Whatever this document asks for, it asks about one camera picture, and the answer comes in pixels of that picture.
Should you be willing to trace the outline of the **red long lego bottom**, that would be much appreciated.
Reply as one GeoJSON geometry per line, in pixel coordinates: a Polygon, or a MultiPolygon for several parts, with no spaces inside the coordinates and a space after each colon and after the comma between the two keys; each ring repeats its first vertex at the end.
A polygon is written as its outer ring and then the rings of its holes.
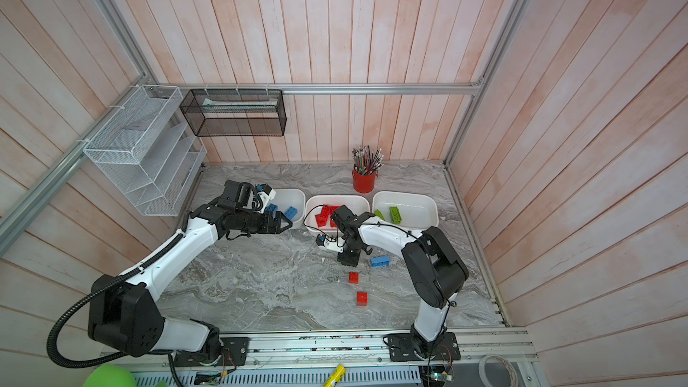
{"type": "Polygon", "coordinates": [[[324,205],[319,216],[324,219],[329,219],[335,210],[336,208],[331,205],[324,205]]]}

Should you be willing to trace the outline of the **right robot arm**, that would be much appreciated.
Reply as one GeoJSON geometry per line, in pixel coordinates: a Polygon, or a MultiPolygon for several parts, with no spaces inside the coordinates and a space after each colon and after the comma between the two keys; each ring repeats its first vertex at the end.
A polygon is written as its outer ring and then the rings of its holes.
{"type": "Polygon", "coordinates": [[[431,361],[436,353],[459,359],[453,346],[455,335],[448,333],[446,319],[469,279],[469,269],[441,229],[406,230],[370,212],[355,214],[345,205],[334,211],[333,223],[343,238],[339,263],[356,267],[360,254],[369,254],[375,247],[383,249],[404,260],[420,297],[410,332],[383,338],[390,360],[431,361]]]}

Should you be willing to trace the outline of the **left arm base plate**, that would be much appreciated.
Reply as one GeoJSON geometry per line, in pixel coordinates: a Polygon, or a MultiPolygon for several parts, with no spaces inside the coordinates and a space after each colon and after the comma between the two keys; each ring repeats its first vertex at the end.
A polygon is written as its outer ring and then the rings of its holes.
{"type": "Polygon", "coordinates": [[[179,351],[173,358],[176,367],[240,367],[247,361],[249,337],[209,337],[199,351],[179,351]]]}

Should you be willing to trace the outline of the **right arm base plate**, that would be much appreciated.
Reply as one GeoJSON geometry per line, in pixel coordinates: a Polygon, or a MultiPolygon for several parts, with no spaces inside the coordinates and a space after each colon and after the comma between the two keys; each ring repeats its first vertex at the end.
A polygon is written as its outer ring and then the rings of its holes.
{"type": "Polygon", "coordinates": [[[444,331],[434,341],[426,341],[419,333],[392,333],[383,336],[392,362],[421,360],[460,360],[458,340],[454,333],[444,331]]]}

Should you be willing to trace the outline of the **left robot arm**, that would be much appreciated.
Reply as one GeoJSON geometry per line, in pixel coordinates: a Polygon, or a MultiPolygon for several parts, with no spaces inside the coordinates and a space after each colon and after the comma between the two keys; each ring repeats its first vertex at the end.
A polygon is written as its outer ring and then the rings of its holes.
{"type": "Polygon", "coordinates": [[[188,353],[203,366],[222,358],[223,343],[212,324],[164,317],[157,302],[170,282],[201,252],[222,238],[278,235],[292,221],[268,206],[276,195],[267,184],[229,180],[223,193],[185,216],[182,226],[149,256],[118,276],[101,276],[91,292],[61,315],[47,338],[48,358],[59,367],[86,368],[123,357],[188,353]],[[89,360],[73,360],[58,349],[66,323],[89,309],[88,336],[114,350],[89,360]]]}

